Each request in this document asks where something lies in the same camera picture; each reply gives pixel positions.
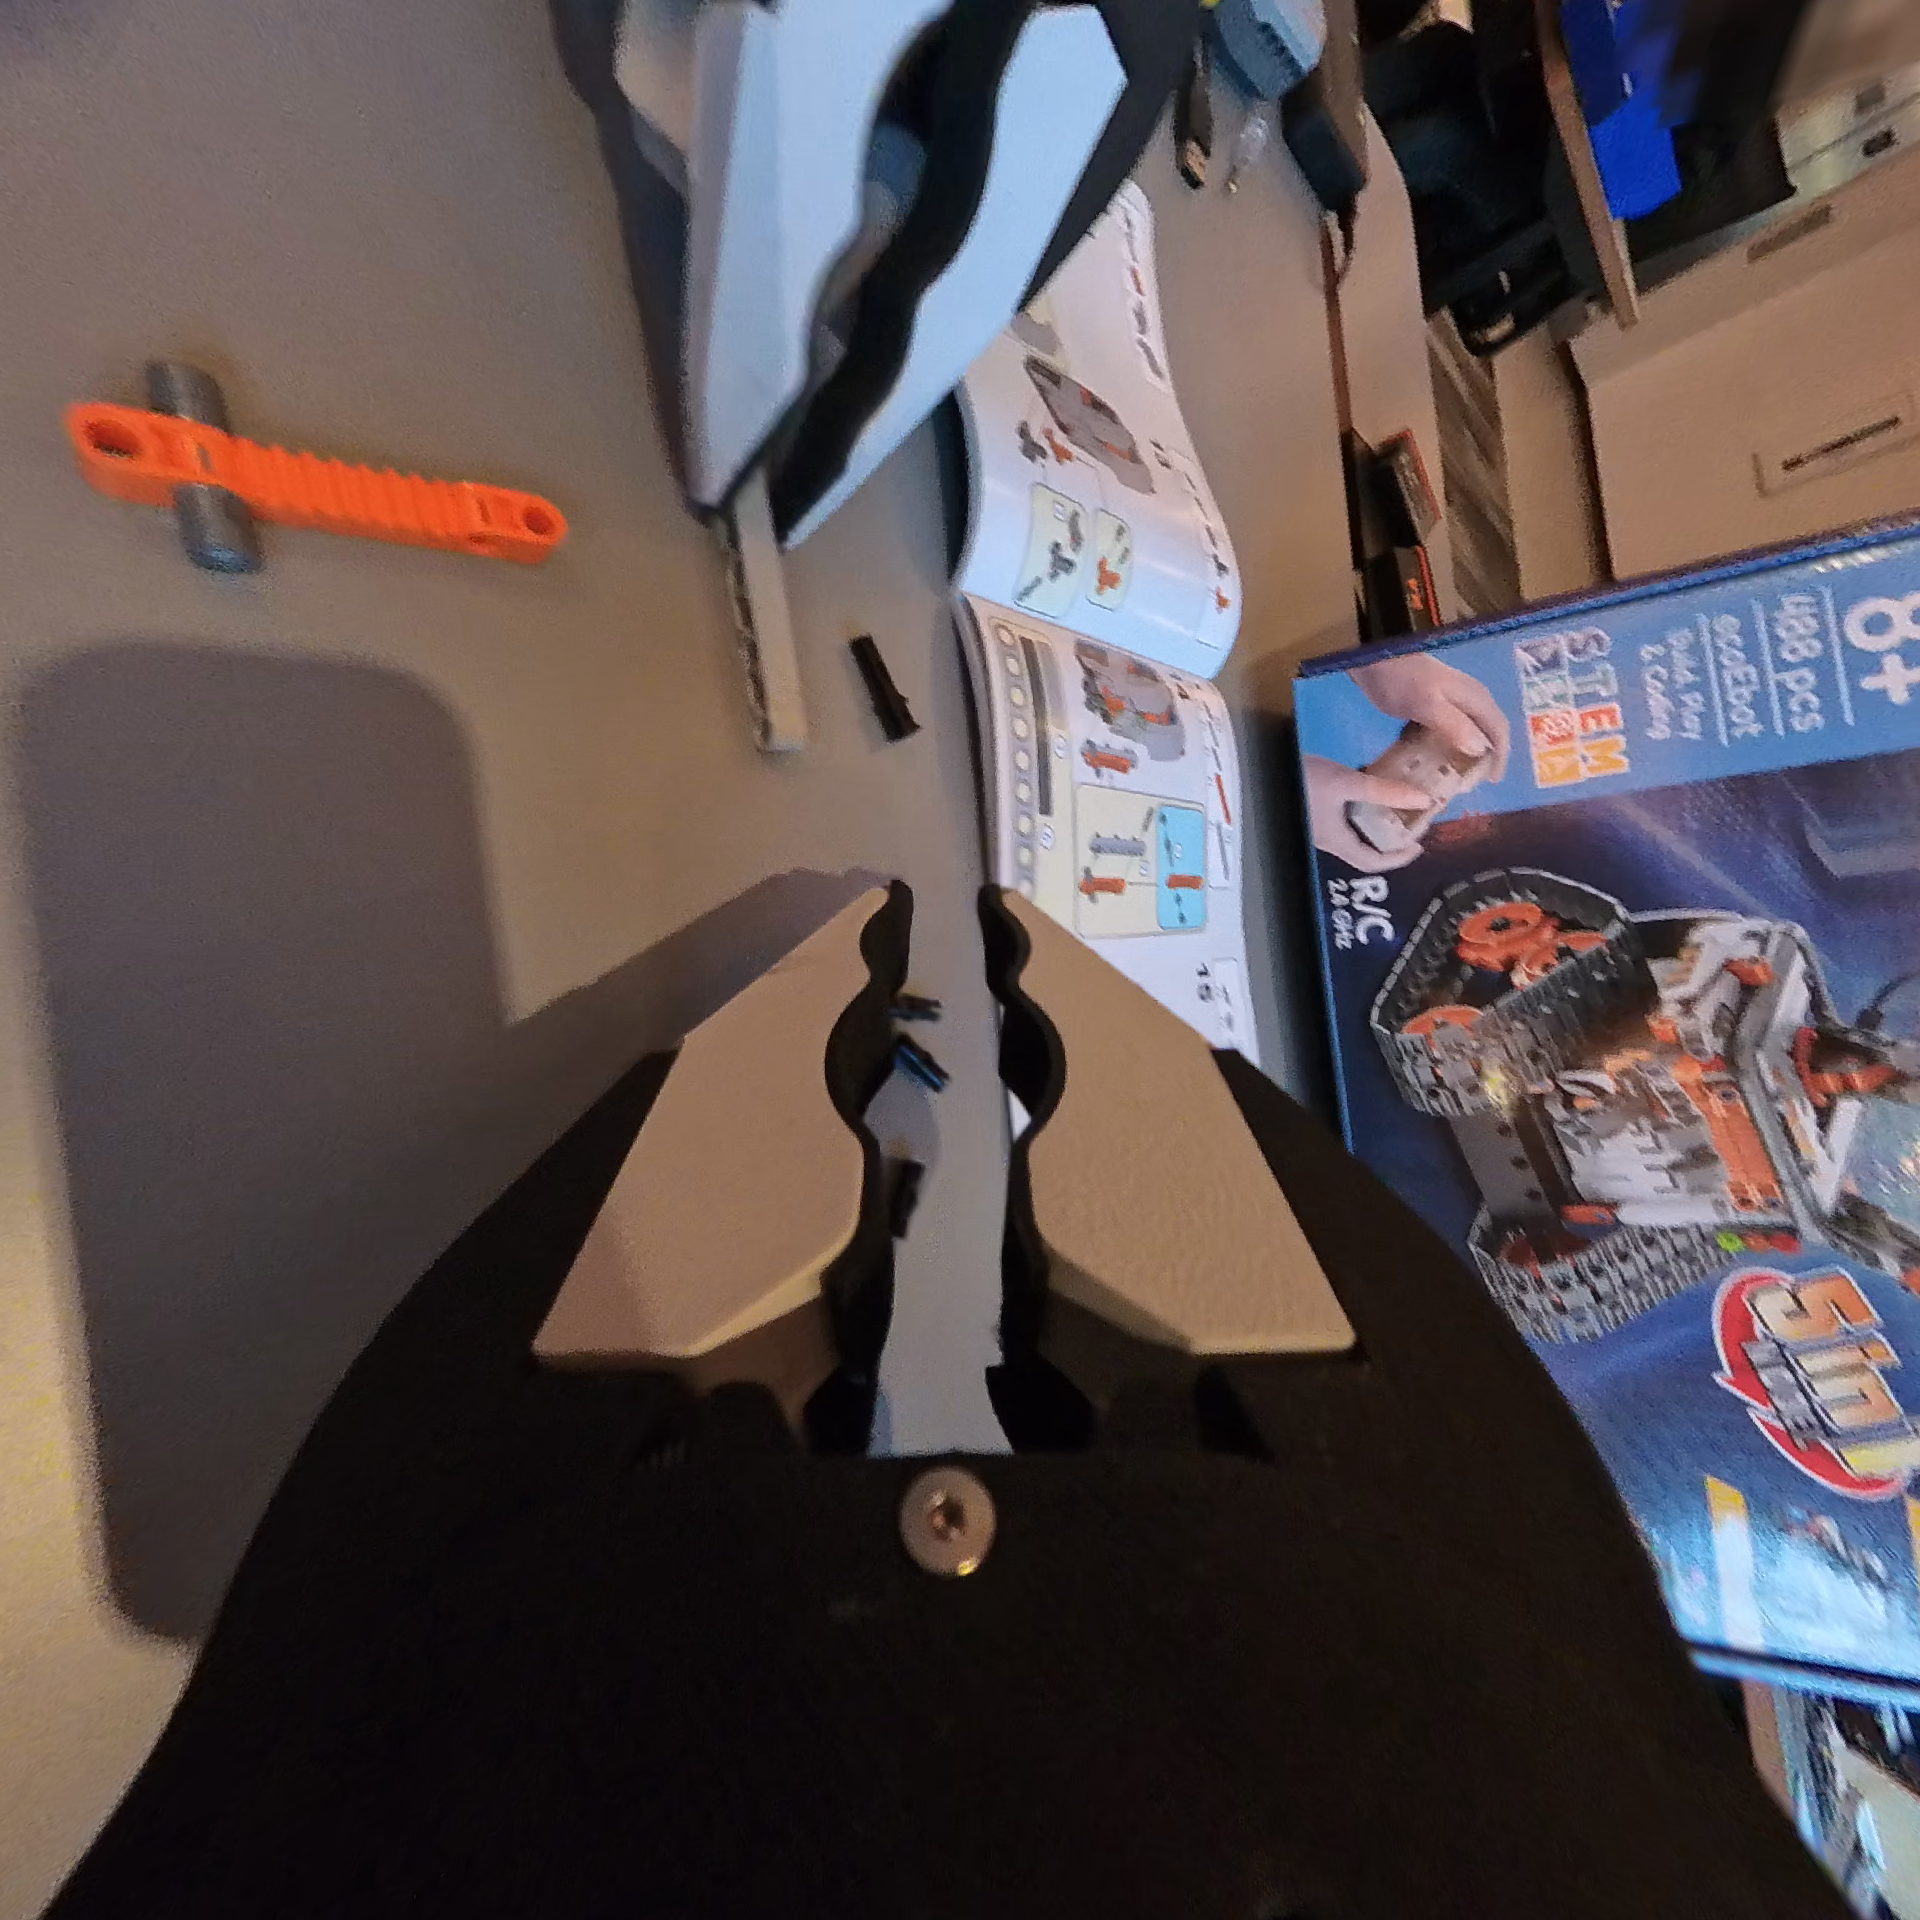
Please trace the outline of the light grey toy beam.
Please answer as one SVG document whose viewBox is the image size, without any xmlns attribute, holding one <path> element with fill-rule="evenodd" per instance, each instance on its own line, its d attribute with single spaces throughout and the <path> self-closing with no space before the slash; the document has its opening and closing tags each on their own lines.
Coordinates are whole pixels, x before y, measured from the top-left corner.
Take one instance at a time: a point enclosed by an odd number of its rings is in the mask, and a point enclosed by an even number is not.
<svg viewBox="0 0 1920 1920">
<path fill-rule="evenodd" d="M 757 747 L 769 758 L 803 755 L 808 718 L 799 642 L 764 473 L 757 472 L 736 487 L 721 536 Z"/>
</svg>

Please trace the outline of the orange toothed toy beam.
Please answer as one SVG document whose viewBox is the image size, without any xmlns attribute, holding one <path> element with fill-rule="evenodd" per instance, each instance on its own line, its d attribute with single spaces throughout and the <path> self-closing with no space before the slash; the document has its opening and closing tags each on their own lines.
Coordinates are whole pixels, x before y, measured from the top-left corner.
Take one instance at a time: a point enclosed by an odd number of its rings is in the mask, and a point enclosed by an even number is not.
<svg viewBox="0 0 1920 1920">
<path fill-rule="evenodd" d="M 120 503 L 168 507 L 212 487 L 268 525 L 512 565 L 547 565 L 569 536 L 540 494 L 262 445 L 127 405 L 77 401 L 62 423 L 89 483 Z"/>
</svg>

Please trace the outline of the grey toy axle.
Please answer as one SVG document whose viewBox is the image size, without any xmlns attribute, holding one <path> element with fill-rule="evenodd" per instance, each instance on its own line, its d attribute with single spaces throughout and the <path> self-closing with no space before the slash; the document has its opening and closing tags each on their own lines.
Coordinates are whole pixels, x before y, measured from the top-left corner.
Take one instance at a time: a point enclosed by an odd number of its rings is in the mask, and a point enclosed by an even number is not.
<svg viewBox="0 0 1920 1920">
<path fill-rule="evenodd" d="M 144 366 L 144 378 L 152 411 L 230 432 L 228 400 L 213 373 L 183 360 L 156 357 Z M 221 576 L 260 571 L 260 527 L 241 494 L 202 480 L 176 487 L 171 507 L 192 565 Z"/>
</svg>

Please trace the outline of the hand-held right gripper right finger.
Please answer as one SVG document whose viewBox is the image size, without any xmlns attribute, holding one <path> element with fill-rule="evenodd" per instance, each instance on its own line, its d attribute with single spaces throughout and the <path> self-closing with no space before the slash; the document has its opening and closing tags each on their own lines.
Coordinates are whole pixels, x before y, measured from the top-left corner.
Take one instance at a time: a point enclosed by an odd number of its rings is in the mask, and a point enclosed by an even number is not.
<svg viewBox="0 0 1920 1920">
<path fill-rule="evenodd" d="M 1015 1450 L 1177 1434 L 1235 1370 L 1360 1353 L 1235 1097 L 1235 1054 L 1011 888 L 979 894 L 1010 1108 L 998 1356 Z"/>
</svg>

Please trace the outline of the blue toy kit box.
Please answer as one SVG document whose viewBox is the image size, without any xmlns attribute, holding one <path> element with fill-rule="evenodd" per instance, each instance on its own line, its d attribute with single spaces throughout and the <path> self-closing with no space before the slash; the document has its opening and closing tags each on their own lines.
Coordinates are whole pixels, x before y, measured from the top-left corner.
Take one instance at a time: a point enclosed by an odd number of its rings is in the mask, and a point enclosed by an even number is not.
<svg viewBox="0 0 1920 1920">
<path fill-rule="evenodd" d="M 1916 1711 L 1916 514 L 1316 659 L 1350 1149 L 1717 1674 Z"/>
</svg>

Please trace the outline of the cardboard box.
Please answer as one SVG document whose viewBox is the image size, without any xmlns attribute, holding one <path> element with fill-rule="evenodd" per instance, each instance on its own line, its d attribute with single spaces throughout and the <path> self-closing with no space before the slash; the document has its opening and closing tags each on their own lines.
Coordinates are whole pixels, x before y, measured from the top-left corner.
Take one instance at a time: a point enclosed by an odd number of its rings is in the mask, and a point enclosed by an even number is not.
<svg viewBox="0 0 1920 1920">
<path fill-rule="evenodd" d="M 1583 384 L 1616 576 L 1917 507 L 1916 181 L 1890 170 L 1590 324 Z"/>
</svg>

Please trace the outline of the long black connector pin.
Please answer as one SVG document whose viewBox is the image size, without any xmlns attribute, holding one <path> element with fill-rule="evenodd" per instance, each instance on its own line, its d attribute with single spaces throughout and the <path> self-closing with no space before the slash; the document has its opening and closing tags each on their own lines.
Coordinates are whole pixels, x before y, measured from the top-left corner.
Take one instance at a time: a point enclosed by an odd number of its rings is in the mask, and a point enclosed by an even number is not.
<svg viewBox="0 0 1920 1920">
<path fill-rule="evenodd" d="M 920 733 L 920 718 L 897 682 L 879 642 L 870 633 L 847 642 L 850 659 L 866 687 L 876 723 L 888 745 L 901 745 Z"/>
</svg>

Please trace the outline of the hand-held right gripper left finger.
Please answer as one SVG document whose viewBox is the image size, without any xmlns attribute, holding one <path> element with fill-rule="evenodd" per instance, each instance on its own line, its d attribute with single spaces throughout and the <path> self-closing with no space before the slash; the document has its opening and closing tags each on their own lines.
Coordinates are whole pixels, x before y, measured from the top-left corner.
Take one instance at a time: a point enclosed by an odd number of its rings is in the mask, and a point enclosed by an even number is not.
<svg viewBox="0 0 1920 1920">
<path fill-rule="evenodd" d="M 867 888 L 687 1032 L 540 1364 L 763 1388 L 814 1450 L 870 1450 L 897 1235 L 867 1115 L 897 1073 L 911 926 L 905 880 Z"/>
</svg>

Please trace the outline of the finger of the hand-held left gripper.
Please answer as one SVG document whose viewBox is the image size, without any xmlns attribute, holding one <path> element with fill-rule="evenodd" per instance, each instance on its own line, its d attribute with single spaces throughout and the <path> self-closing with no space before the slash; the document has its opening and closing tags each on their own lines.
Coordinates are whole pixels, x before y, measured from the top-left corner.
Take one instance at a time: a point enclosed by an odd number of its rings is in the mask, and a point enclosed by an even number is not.
<svg viewBox="0 0 1920 1920">
<path fill-rule="evenodd" d="M 1098 5 L 959 5 L 920 190 L 858 285 L 845 357 L 769 482 L 790 548 L 965 378 L 1022 305 L 1125 70 Z"/>
<path fill-rule="evenodd" d="M 721 511 L 811 397 L 829 278 L 858 242 L 883 95 L 932 2 L 704 5 L 693 20 L 686 482 Z"/>
</svg>

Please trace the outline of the open instruction booklet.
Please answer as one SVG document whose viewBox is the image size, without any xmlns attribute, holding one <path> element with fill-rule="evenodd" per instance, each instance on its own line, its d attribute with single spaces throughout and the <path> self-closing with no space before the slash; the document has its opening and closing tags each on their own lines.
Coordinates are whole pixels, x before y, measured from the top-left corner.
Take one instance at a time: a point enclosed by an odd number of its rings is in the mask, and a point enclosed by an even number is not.
<svg viewBox="0 0 1920 1920">
<path fill-rule="evenodd" d="M 1171 378 L 1137 184 L 984 351 L 956 409 L 987 876 L 1258 1063 L 1244 769 L 1217 687 L 1244 584 Z"/>
</svg>

